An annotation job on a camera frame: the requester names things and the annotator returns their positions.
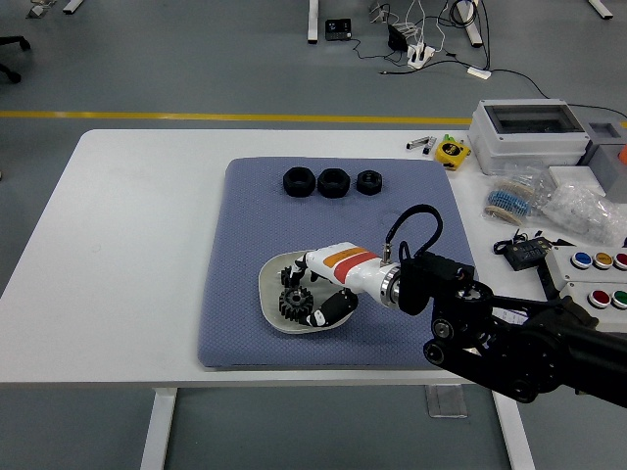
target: hex nut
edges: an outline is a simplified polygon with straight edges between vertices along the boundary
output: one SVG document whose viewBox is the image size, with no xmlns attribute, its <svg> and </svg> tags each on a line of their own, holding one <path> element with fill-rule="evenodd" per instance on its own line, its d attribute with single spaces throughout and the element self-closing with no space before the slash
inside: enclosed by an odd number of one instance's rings
<svg viewBox="0 0 627 470">
<path fill-rule="evenodd" d="M 317 190 L 325 198 L 343 198 L 350 187 L 351 177 L 341 168 L 327 168 L 317 178 Z"/>
<path fill-rule="evenodd" d="M 378 171 L 367 169 L 357 175 L 357 190 L 367 196 L 374 196 L 381 192 L 383 177 Z"/>
<path fill-rule="evenodd" d="M 309 168 L 294 166 L 283 175 L 283 188 L 293 198 L 306 198 L 315 189 L 315 175 Z"/>
</svg>

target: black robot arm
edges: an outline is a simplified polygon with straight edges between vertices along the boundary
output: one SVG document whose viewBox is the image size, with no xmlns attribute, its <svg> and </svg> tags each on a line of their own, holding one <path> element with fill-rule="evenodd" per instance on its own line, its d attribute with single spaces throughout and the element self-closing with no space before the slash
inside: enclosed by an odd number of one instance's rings
<svg viewBox="0 0 627 470">
<path fill-rule="evenodd" d="M 569 297 L 495 296 L 473 274 L 429 252 L 401 261 L 400 309 L 418 314 L 433 299 L 431 363 L 521 402 L 563 384 L 627 407 L 627 341 L 596 331 L 599 321 Z M 507 323 L 497 307 L 527 319 Z"/>
</svg>

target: yellow floor line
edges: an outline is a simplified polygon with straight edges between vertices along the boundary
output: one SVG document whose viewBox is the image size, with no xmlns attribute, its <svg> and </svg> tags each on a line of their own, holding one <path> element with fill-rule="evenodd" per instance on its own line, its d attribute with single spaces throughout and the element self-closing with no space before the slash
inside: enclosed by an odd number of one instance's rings
<svg viewBox="0 0 627 470">
<path fill-rule="evenodd" d="M 343 122 L 367 124 L 442 124 L 470 125 L 466 117 L 388 117 L 388 116 L 321 116 L 321 115 L 230 115 L 207 113 L 100 113 L 66 111 L 0 111 L 0 118 L 68 118 L 68 119 L 163 119 L 163 120 L 246 120 L 281 122 Z"/>
</svg>

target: blue mat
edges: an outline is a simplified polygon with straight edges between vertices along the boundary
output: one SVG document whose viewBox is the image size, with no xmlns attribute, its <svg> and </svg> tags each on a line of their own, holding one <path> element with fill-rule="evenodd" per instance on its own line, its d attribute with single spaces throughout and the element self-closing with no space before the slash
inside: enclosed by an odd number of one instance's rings
<svg viewBox="0 0 627 470">
<path fill-rule="evenodd" d="M 318 176 L 344 169 L 352 180 L 341 199 L 317 191 L 291 198 L 282 186 L 285 171 L 306 166 Z M 375 196 L 357 191 L 359 172 L 383 176 Z M 201 312 L 198 357 L 207 367 L 411 367 L 432 369 L 422 354 L 431 338 L 431 305 L 418 316 L 388 309 L 360 295 L 360 305 L 342 326 L 319 333 L 286 335 L 272 328 L 260 307 L 258 276 L 271 258 L 339 242 L 380 253 L 399 215 L 415 204 L 430 204 L 442 215 L 444 232 L 430 251 L 474 264 L 451 185 L 442 166 L 428 161 L 250 158 L 226 170 L 222 204 Z M 433 234 L 429 214 L 411 217 L 394 239 L 412 252 Z"/>
</svg>

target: white plate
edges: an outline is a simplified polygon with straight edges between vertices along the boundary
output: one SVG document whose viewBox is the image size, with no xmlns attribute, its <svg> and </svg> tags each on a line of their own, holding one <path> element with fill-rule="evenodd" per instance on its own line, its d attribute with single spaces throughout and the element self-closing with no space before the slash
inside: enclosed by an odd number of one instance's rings
<svg viewBox="0 0 627 470">
<path fill-rule="evenodd" d="M 348 320 L 352 312 L 342 318 L 340 321 L 331 326 L 325 327 L 313 327 L 308 325 L 301 325 L 296 321 L 291 321 L 281 315 L 278 308 L 278 298 L 283 292 L 284 288 L 281 284 L 281 271 L 294 263 L 295 259 L 300 258 L 302 255 L 310 250 L 304 252 L 294 252 L 279 255 L 270 259 L 259 273 L 259 299 L 262 304 L 262 312 L 267 322 L 276 328 L 278 331 L 287 333 L 289 335 L 302 335 L 305 333 L 316 333 L 325 330 L 331 330 L 344 324 Z M 311 281 L 311 271 L 307 271 L 305 277 L 301 279 L 300 285 L 306 287 L 313 294 L 313 311 L 316 311 L 324 301 L 331 297 L 336 292 L 339 292 L 341 287 L 332 284 L 326 279 L 318 278 L 317 281 Z"/>
</svg>

